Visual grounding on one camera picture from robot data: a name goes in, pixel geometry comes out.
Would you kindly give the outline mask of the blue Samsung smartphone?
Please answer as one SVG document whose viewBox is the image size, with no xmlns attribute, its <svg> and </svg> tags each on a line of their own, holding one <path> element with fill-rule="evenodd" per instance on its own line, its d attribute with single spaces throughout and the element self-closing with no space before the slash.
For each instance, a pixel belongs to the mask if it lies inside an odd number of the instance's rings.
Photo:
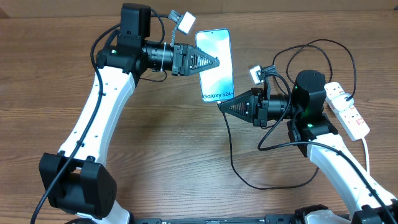
<svg viewBox="0 0 398 224">
<path fill-rule="evenodd" d="M 231 37 L 227 28 L 202 30 L 195 35 L 196 46 L 212 56 L 212 68 L 200 72 L 201 98 L 205 103 L 234 97 Z"/>
</svg>

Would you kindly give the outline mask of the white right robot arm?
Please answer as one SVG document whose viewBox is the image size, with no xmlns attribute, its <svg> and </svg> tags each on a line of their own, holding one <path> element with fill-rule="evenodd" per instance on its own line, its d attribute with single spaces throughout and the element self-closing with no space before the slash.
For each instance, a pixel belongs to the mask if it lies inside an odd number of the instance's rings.
<svg viewBox="0 0 398 224">
<path fill-rule="evenodd" d="M 290 141 L 286 145 L 297 146 L 326 175 L 350 216 L 346 220 L 324 205 L 313 205 L 296 210 L 293 222 L 397 223 L 397 198 L 365 171 L 323 112 L 324 74 L 316 70 L 301 71 L 286 95 L 271 94 L 267 80 L 272 75 L 270 72 L 258 68 L 252 74 L 255 83 L 264 86 L 218 103 L 221 113 L 259 127 L 270 120 L 280 123 L 287 119 Z"/>
</svg>

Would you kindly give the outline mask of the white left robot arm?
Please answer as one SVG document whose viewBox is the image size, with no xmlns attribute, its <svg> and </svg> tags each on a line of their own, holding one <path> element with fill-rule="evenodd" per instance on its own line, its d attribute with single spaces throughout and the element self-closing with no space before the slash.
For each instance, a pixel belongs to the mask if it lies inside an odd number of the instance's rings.
<svg viewBox="0 0 398 224">
<path fill-rule="evenodd" d="M 190 76 L 220 62 L 190 44 L 149 40 L 156 11 L 125 3 L 118 24 L 90 50 L 95 79 L 81 115 L 55 154 L 45 153 L 39 172 L 45 188 L 40 204 L 75 216 L 75 223 L 133 223 L 116 201 L 117 183 L 106 170 L 108 147 L 118 119 L 146 70 Z"/>
</svg>

